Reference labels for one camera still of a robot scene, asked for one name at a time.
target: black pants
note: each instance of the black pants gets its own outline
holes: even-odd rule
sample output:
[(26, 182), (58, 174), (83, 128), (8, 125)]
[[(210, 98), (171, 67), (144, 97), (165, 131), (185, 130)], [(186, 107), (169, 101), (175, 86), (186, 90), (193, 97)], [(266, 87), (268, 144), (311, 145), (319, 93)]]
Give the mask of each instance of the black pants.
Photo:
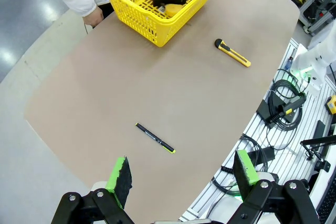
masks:
[(107, 16), (109, 16), (114, 11), (111, 3), (99, 5), (99, 8), (103, 11), (104, 18), (107, 18)]

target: yellow box cutter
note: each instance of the yellow box cutter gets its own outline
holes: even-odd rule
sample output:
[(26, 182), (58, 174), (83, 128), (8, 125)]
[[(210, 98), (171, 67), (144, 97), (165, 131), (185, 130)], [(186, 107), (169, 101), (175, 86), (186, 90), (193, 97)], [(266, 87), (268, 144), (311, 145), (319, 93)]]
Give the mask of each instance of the yellow box cutter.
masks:
[(251, 66), (251, 62), (249, 62), (247, 59), (245, 59), (243, 56), (241, 56), (239, 53), (237, 53), (235, 50), (229, 48), (222, 39), (216, 39), (215, 41), (215, 47), (217, 47), (220, 51), (223, 51), (227, 55), (234, 58), (236, 61), (243, 64), (245, 67)]

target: screw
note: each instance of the screw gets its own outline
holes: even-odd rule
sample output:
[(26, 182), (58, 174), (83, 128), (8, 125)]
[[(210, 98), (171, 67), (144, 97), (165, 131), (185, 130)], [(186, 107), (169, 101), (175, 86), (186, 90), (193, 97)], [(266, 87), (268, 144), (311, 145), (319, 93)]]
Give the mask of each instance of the screw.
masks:
[(247, 214), (242, 214), (240, 217), (245, 220), (245, 219), (247, 219), (248, 216), (247, 216)]
[(296, 184), (294, 182), (289, 184), (290, 189), (296, 189)]
[(261, 182), (260, 186), (261, 186), (262, 188), (267, 188), (267, 187), (268, 187), (268, 183), (265, 182), (265, 181), (263, 181), (263, 182)]

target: pen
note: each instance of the pen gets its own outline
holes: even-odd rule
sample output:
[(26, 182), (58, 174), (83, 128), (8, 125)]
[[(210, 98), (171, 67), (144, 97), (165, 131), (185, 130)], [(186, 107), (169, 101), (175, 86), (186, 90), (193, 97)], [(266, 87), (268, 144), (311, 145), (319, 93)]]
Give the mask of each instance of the pen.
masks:
[(148, 135), (151, 139), (157, 141), (159, 144), (162, 145), (163, 148), (165, 148), (170, 153), (175, 153), (175, 149), (171, 146), (169, 146), (167, 143), (159, 139), (157, 136), (155, 136), (152, 132), (147, 130), (144, 126), (142, 126), (140, 123), (136, 123), (136, 127), (141, 129), (146, 135)]

